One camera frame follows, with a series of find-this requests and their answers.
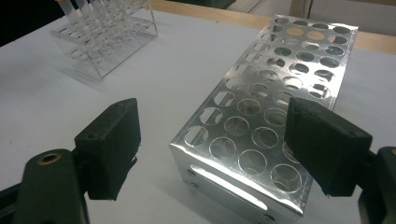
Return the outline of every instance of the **rack hole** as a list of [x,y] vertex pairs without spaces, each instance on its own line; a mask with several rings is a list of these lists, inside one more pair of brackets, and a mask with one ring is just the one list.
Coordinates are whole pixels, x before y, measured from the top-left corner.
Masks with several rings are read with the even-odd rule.
[[291,36],[285,36],[280,40],[280,42],[288,46],[295,46],[298,43],[298,39]]
[[303,75],[309,72],[309,68],[302,63],[294,63],[289,67],[289,70],[295,75]]
[[287,49],[287,48],[276,48],[274,50],[274,53],[279,55],[279,56],[289,56],[291,55],[291,49]]
[[254,49],[257,51],[267,51],[269,50],[271,47],[268,44],[263,44],[263,43],[258,43],[254,46]]
[[226,81],[225,86],[230,90],[239,91],[243,87],[242,78],[232,77]]
[[271,108],[265,111],[264,118],[274,126],[284,126],[286,123],[286,112],[278,108]]
[[312,62],[315,60],[315,55],[308,52],[299,52],[296,54],[296,58],[304,62]]
[[276,133],[269,128],[256,129],[251,138],[256,146],[263,148],[274,147],[278,141]]
[[338,47],[336,47],[336,46],[329,46],[329,47],[327,47],[327,48],[325,49],[325,51],[326,51],[328,54],[331,54],[331,55],[342,55],[342,54],[344,54],[344,50],[343,50],[343,49],[340,49],[340,48],[338,48]]
[[335,67],[340,66],[340,63],[339,63],[336,59],[334,59],[334,58],[329,58],[329,57],[321,58],[321,59],[319,60],[319,62],[320,62],[322,65],[324,65],[324,66],[326,66],[326,67],[330,67],[330,68],[335,68]]
[[290,28],[290,29],[288,29],[287,31],[286,31],[286,33],[288,34],[288,35],[297,35],[297,36],[300,36],[300,35],[303,35],[304,34],[304,31],[302,30],[302,29],[300,29],[300,28]]
[[303,82],[297,77],[285,77],[282,82],[289,90],[299,90],[303,86]]
[[267,86],[260,83],[256,83],[249,87],[248,92],[250,93],[250,95],[254,97],[265,97],[268,95],[270,90],[268,89]]
[[217,159],[231,158],[235,153],[236,146],[233,140],[227,137],[219,137],[213,140],[209,147],[210,153]]
[[184,141],[189,146],[198,147],[206,142],[208,136],[209,133],[207,129],[200,126],[194,126],[186,131],[184,135]]
[[273,26],[268,27],[268,30],[272,31],[274,33],[277,33],[277,32],[283,31],[283,27],[282,26],[278,26],[278,25],[273,25]]
[[334,74],[327,70],[318,70],[314,73],[315,76],[319,77],[320,81],[330,82],[334,78]]
[[344,26],[336,26],[332,28],[337,34],[347,35],[350,33],[350,30]]
[[327,30],[329,29],[329,26],[323,23],[315,23],[312,25],[312,27],[317,28],[319,30]]
[[305,41],[302,44],[303,48],[308,50],[317,50],[319,49],[319,44],[313,41]]
[[214,98],[215,104],[219,106],[230,106],[235,101],[235,96],[228,91],[220,91]]
[[294,21],[293,24],[294,25],[298,25],[298,26],[307,26],[308,22],[306,22],[306,21]]
[[253,116],[260,112],[260,104],[254,100],[243,100],[238,104],[238,110],[244,115]]
[[283,67],[285,66],[285,61],[282,59],[272,58],[267,61],[267,64],[272,67]]
[[250,63],[262,63],[264,57],[260,54],[251,53],[247,55],[247,61]]
[[293,97],[291,93],[287,91],[279,91],[274,94],[273,98],[277,105],[288,106],[291,97]]
[[285,24],[285,23],[288,23],[289,20],[286,19],[286,18],[276,18],[276,19],[275,19],[275,22],[276,22],[276,23],[279,23],[279,24]]
[[301,176],[293,167],[280,164],[271,172],[273,183],[281,190],[292,192],[300,188]]
[[273,42],[273,41],[277,40],[277,36],[276,35],[263,35],[262,36],[262,40],[263,41]]
[[275,81],[278,79],[277,73],[271,70],[262,70],[258,76],[263,81]]
[[328,40],[331,43],[340,44],[340,45],[347,43],[347,39],[340,35],[331,35],[331,36],[329,36]]
[[248,175],[258,175],[265,170],[267,161],[265,157],[256,150],[246,150],[239,156],[239,167]]
[[233,136],[242,136],[248,131],[248,122],[240,117],[232,117],[225,121],[224,129]]
[[331,95],[330,90],[327,87],[320,85],[320,84],[315,84],[315,85],[309,87],[308,92],[312,96],[319,98],[319,99],[324,99]]
[[218,124],[221,119],[222,113],[215,107],[206,108],[200,116],[201,122],[208,125]]
[[306,34],[306,36],[313,40],[322,40],[324,39],[324,34],[319,31],[311,31]]
[[236,67],[236,72],[242,76],[250,76],[255,71],[256,71],[256,69],[254,68],[254,66],[251,66],[248,64],[240,64]]

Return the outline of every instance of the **table surface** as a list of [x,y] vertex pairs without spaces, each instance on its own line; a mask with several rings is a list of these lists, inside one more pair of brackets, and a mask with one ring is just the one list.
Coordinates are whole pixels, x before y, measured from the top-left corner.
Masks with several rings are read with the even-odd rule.
[[[103,110],[135,97],[142,133],[138,163],[116,202],[88,200],[91,222],[247,223],[183,184],[168,144],[259,30],[154,15],[159,37],[102,82],[65,73],[69,64],[49,34],[65,18],[0,48],[0,189],[20,182],[34,155],[73,149],[74,137]],[[335,106],[374,136],[374,152],[395,145],[395,61],[394,55],[353,49]],[[359,223],[359,195],[357,189],[351,198],[327,198],[314,183],[298,223]]]

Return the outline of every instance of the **screw hole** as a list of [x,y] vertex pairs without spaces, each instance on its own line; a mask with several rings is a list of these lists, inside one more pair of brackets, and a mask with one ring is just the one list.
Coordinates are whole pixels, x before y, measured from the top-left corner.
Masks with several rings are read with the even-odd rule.
[[37,163],[39,165],[48,165],[48,164],[51,164],[51,163],[54,163],[54,162],[60,160],[61,157],[62,157],[62,155],[59,153],[50,153],[50,154],[47,154],[47,155],[41,157],[37,161]]

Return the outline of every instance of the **test tube rack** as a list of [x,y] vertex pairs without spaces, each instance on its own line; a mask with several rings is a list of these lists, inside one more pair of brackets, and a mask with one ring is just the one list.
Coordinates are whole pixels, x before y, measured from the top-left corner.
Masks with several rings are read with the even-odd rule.
[[313,178],[283,140],[289,99],[333,110],[357,30],[275,16],[170,143],[183,181],[252,223],[302,217]]
[[158,35],[149,0],[56,0],[69,23],[51,30],[73,73],[102,80]]

